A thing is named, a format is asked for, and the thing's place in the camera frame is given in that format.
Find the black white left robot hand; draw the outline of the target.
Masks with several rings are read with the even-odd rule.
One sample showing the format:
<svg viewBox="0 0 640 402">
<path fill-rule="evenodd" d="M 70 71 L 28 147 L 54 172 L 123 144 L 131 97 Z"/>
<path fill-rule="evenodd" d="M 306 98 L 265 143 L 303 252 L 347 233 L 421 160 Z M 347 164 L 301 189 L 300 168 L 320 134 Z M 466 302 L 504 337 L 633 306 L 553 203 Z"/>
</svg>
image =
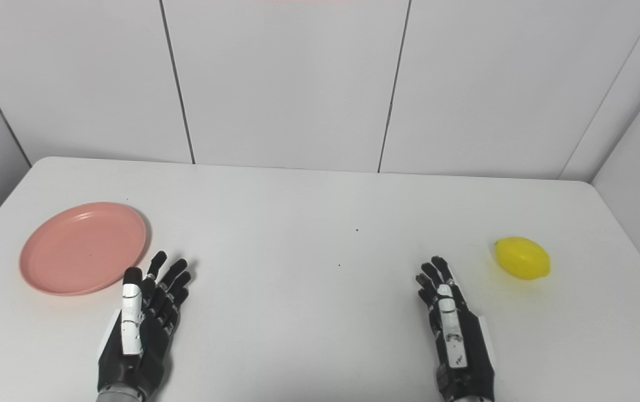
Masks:
<svg viewBox="0 0 640 402">
<path fill-rule="evenodd" d="M 97 401 L 149 401 L 162 387 L 192 279 L 184 258 L 161 275 L 167 259 L 160 250 L 146 272 L 136 266 L 124 272 L 121 310 L 98 359 Z"/>
</svg>

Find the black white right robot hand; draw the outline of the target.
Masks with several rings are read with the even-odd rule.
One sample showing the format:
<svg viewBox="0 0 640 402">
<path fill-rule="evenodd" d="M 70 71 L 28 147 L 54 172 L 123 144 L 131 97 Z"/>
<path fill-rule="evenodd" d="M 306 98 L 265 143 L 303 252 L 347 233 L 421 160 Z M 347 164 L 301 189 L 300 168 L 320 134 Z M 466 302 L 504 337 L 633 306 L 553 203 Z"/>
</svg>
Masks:
<svg viewBox="0 0 640 402">
<path fill-rule="evenodd" d="M 495 371 L 483 323 L 461 292 L 445 258 L 421 264 L 415 280 L 428 311 L 438 367 L 435 379 L 443 401 L 494 401 Z"/>
</svg>

